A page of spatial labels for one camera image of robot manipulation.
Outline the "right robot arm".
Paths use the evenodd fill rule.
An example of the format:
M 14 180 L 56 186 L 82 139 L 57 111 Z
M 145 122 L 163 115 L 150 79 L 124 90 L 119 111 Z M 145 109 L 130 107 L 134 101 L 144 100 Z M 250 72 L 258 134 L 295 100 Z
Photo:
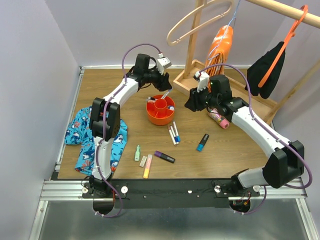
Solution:
M 265 166 L 245 169 L 230 179 L 227 187 L 241 196 L 253 186 L 269 185 L 278 189 L 304 173 L 301 158 L 304 146 L 298 140 L 290 141 L 263 122 L 241 97 L 234 97 L 225 75 L 210 77 L 196 72 L 197 87 L 190 89 L 185 107 L 196 112 L 216 109 L 218 114 L 242 129 L 265 153 Z

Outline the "white grey marker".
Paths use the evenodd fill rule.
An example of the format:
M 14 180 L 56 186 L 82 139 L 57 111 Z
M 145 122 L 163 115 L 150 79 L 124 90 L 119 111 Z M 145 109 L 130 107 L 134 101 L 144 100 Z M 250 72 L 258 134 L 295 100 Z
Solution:
M 146 99 L 146 101 L 148 102 L 148 103 L 155 103 L 156 102 L 156 98 L 154 98 L 154 97 L 148 97 L 147 99 Z

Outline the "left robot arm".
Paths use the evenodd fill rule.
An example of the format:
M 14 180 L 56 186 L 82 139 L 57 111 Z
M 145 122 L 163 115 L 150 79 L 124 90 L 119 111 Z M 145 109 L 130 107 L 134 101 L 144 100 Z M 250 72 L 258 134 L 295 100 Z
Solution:
M 147 85 L 153 85 L 160 92 L 172 89 L 170 75 L 166 71 L 170 66 L 169 59 L 161 53 L 157 59 L 139 53 L 133 67 L 124 72 L 120 84 L 107 96 L 93 100 L 89 120 L 89 129 L 93 137 L 90 148 L 93 164 L 88 183 L 82 188 L 84 197 L 104 198 L 112 194 L 112 174 L 126 144 L 121 129 L 124 125 L 121 120 L 121 107 Z

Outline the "white purple marker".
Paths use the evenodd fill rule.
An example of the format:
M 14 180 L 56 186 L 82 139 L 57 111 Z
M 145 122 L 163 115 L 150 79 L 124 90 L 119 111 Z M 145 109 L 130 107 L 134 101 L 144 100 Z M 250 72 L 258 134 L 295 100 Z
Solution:
M 165 99 L 172 90 L 173 88 L 169 89 L 164 95 L 162 95 L 161 99 Z

